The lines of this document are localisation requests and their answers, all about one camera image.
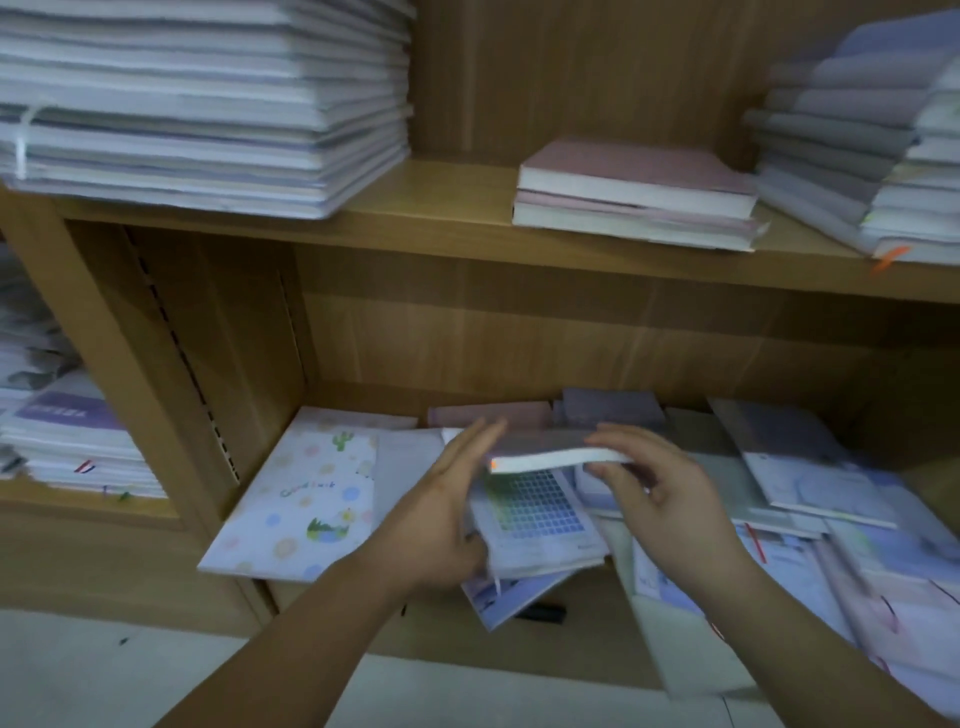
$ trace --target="paper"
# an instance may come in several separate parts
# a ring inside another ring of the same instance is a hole
[[[371,534],[378,438],[416,422],[302,407],[198,568],[314,581]]]
[[[487,578],[470,579],[463,588],[473,611],[492,632],[572,574],[573,571],[558,571],[525,579],[504,579],[499,583],[499,594],[498,585]]]
[[[596,566],[607,544],[562,473],[487,475],[470,490],[469,510],[502,579]]]

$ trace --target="book cover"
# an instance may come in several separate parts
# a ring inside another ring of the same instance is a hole
[[[547,144],[523,162],[522,169],[680,189],[755,194],[749,180],[715,154],[702,149],[569,137]]]
[[[413,417],[302,407],[198,569],[314,581],[372,532],[378,438],[416,424]]]

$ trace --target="purple label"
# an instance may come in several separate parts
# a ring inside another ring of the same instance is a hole
[[[105,401],[66,392],[46,392],[20,407],[16,417],[54,425],[126,430]]]

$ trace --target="red bookmark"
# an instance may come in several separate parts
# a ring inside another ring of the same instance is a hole
[[[760,555],[760,563],[766,564],[767,556],[765,553],[763,553],[763,546],[760,545],[760,539],[756,537],[756,531],[750,527],[749,523],[744,523],[744,525],[747,526],[747,533],[750,534],[750,538],[752,538],[754,540],[754,544],[756,544],[756,552]]]

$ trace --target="left hand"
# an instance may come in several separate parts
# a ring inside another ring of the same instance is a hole
[[[353,555],[404,595],[453,587],[482,572],[487,545],[478,534],[465,537],[464,509],[483,456],[506,429],[506,421],[481,419],[457,435]]]

